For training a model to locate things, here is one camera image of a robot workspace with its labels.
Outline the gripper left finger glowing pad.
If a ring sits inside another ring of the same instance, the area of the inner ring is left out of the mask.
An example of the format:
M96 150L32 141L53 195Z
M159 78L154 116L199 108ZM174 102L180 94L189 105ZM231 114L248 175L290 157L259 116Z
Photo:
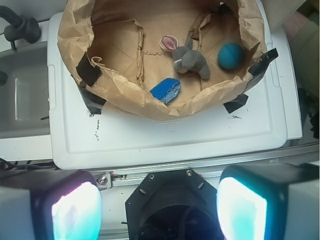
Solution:
M102 196L85 170L0 173L2 240L96 240Z

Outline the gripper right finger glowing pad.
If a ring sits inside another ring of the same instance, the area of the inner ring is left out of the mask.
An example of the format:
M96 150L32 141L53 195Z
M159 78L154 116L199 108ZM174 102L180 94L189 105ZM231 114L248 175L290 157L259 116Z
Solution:
M229 165L220 176L216 209L227 240L318 240L320 167Z

